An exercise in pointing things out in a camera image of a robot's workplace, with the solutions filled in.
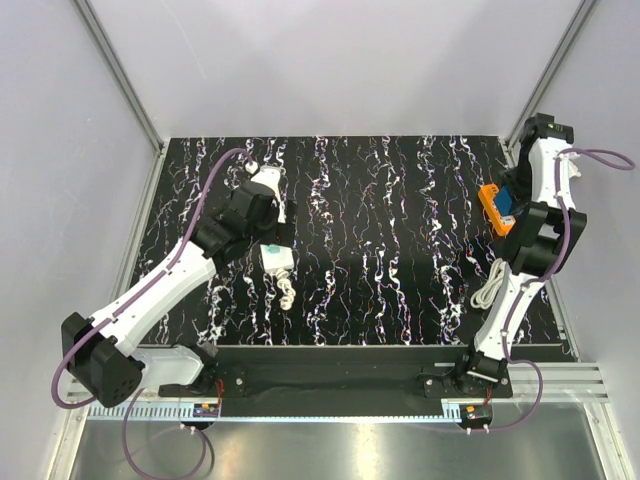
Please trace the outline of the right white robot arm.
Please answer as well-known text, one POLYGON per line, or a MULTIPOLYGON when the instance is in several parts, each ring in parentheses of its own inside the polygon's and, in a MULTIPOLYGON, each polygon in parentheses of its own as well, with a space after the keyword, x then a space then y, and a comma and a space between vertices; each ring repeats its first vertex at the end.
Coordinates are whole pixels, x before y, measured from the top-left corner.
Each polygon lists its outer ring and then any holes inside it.
POLYGON ((525 121, 517 165, 500 177, 503 198, 489 205, 495 219, 505 212, 512 227, 498 248, 504 274, 489 315, 452 374, 463 395, 480 395, 506 377, 531 301, 562 269, 586 227, 587 216, 576 210, 570 192, 573 143, 572 127, 536 113, 525 121))

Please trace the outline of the white multicolour power strip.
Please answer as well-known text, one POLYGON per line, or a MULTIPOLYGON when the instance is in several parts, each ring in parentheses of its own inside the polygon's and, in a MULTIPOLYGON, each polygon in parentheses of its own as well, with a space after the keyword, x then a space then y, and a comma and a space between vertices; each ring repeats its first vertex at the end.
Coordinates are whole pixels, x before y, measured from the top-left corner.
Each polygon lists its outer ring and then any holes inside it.
POLYGON ((278 254, 270 254, 266 251, 266 246, 261 245, 261 261, 263 270, 268 274, 275 274, 279 270, 292 270, 295 266, 293 251, 289 247, 279 246, 278 254))

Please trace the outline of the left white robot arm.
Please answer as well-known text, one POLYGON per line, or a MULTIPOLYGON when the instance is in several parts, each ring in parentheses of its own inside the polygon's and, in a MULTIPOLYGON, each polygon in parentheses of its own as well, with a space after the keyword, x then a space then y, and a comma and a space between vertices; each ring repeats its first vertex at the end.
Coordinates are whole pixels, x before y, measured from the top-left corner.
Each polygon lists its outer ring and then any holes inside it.
POLYGON ((293 306, 297 205, 282 199, 282 182, 280 170, 260 170, 121 297, 88 318, 73 313, 63 321, 64 367, 102 406, 118 406, 140 389, 167 387, 195 396, 216 389, 214 348, 141 342, 182 299, 253 246, 259 246, 263 269, 282 293, 281 309, 293 306))

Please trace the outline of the blue cube adapter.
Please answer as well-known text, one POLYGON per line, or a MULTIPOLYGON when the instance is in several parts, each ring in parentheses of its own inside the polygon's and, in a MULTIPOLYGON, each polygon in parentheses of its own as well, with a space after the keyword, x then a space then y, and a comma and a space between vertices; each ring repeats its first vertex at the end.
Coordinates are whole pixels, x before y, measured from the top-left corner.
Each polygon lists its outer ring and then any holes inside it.
POLYGON ((493 199, 496 210, 501 217, 511 216, 515 209, 515 200, 507 186, 500 188, 493 199))

